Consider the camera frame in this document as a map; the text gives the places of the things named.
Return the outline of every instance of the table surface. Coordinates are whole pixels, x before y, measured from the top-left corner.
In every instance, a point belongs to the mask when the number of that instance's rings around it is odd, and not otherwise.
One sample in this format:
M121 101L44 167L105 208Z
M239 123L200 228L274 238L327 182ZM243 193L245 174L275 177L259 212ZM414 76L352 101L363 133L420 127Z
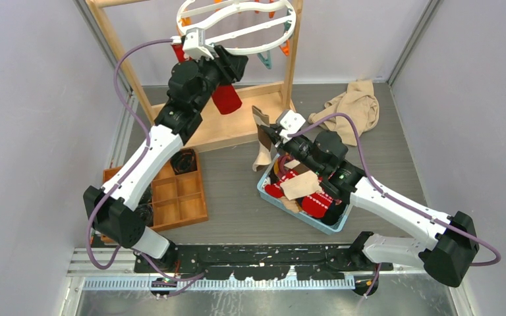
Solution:
M368 167L381 183L423 204L424 195L391 90L387 84L374 86L379 101L379 122L361 136ZM165 87L145 90L152 104L167 99ZM326 101L345 90L346 84L298 84L293 87L292 100L296 110L307 117L321 111ZM142 110L139 115L145 117ZM308 137L319 131L316 128ZM143 139L143 131L134 124L127 159ZM252 142L201 153L209 221L167 230L162 235L178 244L352 242L363 230L386 236L407 236L396 226L359 208L353 208L341 232L326 235L262 200L256 185L263 172L251 169L258 146L257 142ZM347 159L360 166L357 148L350 148Z

